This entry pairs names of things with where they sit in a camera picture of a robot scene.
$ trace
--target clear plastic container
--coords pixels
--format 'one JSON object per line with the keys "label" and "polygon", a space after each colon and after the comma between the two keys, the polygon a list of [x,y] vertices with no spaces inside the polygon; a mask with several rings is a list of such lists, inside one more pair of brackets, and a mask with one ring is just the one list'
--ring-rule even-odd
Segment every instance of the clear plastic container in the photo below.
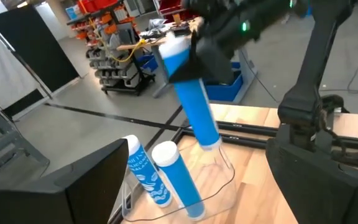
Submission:
{"label": "clear plastic container", "polygon": [[[196,139],[189,139],[190,142],[179,142],[178,148],[201,195],[206,209],[206,214],[201,220],[205,220],[235,205],[237,192],[234,168],[222,147],[206,152],[199,147]],[[165,175],[162,175],[161,171],[158,174],[167,183]],[[122,216],[126,222],[180,224],[195,222],[188,217],[185,207],[179,206],[175,194],[169,206],[160,208],[138,181],[134,177],[131,178],[132,176],[127,174],[123,183]],[[167,188],[174,192],[169,184]]]}

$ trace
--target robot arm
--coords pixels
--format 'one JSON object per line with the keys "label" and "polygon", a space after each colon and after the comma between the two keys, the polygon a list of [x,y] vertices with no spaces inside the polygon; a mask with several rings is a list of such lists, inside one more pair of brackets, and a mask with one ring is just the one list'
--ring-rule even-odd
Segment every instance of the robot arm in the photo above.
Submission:
{"label": "robot arm", "polygon": [[[291,0],[244,0],[238,5],[187,0],[183,5],[200,12],[204,24],[193,33],[189,59],[170,82],[213,77],[229,83],[233,52],[257,40],[290,11],[291,4]],[[311,7],[314,29],[297,82],[278,107],[282,125],[276,138],[268,140],[266,156],[299,223],[358,223],[358,170],[322,156],[323,150],[311,140],[328,130],[326,105],[343,107],[340,96],[320,97],[318,88],[337,28],[351,15],[354,1],[312,0]],[[295,5],[298,14],[306,10],[307,4]]]}

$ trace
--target green led light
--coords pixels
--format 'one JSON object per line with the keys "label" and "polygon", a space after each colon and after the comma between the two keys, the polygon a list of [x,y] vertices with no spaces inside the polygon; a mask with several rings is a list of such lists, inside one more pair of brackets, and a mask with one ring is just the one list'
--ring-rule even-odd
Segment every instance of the green led light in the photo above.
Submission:
{"label": "green led light", "polygon": [[249,30],[249,23],[248,23],[248,21],[242,23],[241,29],[242,29],[242,31],[247,31],[247,30]]}

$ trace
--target concrete floor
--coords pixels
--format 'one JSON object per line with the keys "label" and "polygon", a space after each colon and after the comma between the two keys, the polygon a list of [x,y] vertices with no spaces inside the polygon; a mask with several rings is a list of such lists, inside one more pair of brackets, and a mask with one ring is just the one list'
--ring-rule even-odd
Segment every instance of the concrete floor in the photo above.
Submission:
{"label": "concrete floor", "polygon": [[[145,19],[140,18],[138,21],[147,24]],[[249,56],[259,69],[259,78],[277,100],[281,100],[296,81],[312,26],[312,18],[299,20],[293,17],[288,24],[277,24],[264,32],[258,43],[247,45]],[[89,61],[85,59],[86,47],[82,41],[63,40],[61,45],[83,78],[49,103],[161,124],[166,123],[179,107],[173,88],[158,99],[152,97],[152,93],[162,84],[161,73],[158,71],[157,82],[139,97],[120,93],[105,95],[100,90],[99,80],[89,68]],[[358,6],[337,33],[322,84],[326,88],[346,88],[357,66]],[[358,89],[358,76],[352,88]],[[358,94],[346,91],[332,93],[342,95],[346,107],[351,112],[358,113]],[[241,104],[269,107],[278,105],[256,80]],[[185,115],[181,112],[172,124],[181,125],[184,119]],[[47,173],[128,134],[135,134],[146,145],[159,131],[159,128],[131,121],[119,121],[45,105],[25,115],[17,126],[51,160]],[[173,133],[165,130],[155,144],[169,140]]]}

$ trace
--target blue and white tube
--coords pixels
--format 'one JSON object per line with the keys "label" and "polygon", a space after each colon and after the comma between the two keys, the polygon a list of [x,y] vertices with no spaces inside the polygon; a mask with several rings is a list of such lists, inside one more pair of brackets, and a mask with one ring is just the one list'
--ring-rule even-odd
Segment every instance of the blue and white tube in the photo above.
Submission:
{"label": "blue and white tube", "polygon": [[162,208],[168,206],[172,201],[171,193],[162,182],[138,138],[134,135],[123,138],[128,141],[129,169],[158,206]]}
{"label": "blue and white tube", "polygon": [[180,206],[186,207],[189,218],[198,221],[205,216],[205,206],[200,193],[191,178],[177,145],[172,141],[165,141],[156,145],[152,151],[152,158],[166,175],[173,193],[179,198]]}
{"label": "blue and white tube", "polygon": [[[171,76],[188,60],[190,41],[184,37],[171,37],[159,50],[168,76]],[[174,87],[200,146],[206,151],[220,146],[222,139],[213,119],[202,79],[178,82]]]}

